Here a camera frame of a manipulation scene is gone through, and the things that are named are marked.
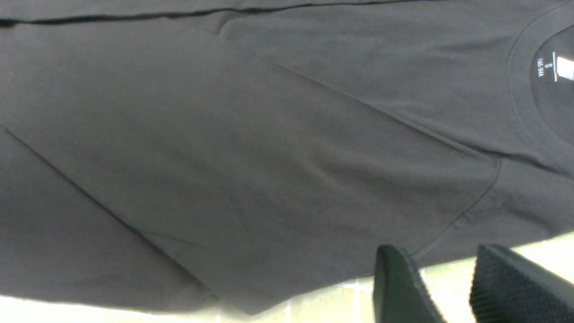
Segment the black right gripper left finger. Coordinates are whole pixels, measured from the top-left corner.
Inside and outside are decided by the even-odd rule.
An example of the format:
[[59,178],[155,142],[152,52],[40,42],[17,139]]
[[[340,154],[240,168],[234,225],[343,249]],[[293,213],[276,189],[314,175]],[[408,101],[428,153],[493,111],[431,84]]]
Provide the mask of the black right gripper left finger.
[[376,251],[373,309],[376,323],[443,323],[418,266],[394,245]]

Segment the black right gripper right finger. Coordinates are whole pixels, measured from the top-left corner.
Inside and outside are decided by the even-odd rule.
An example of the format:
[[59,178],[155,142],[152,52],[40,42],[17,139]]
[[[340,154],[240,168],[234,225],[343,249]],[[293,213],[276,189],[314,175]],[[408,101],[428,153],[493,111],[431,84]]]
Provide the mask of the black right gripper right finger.
[[470,305],[478,323],[571,323],[574,287],[501,245],[481,245]]

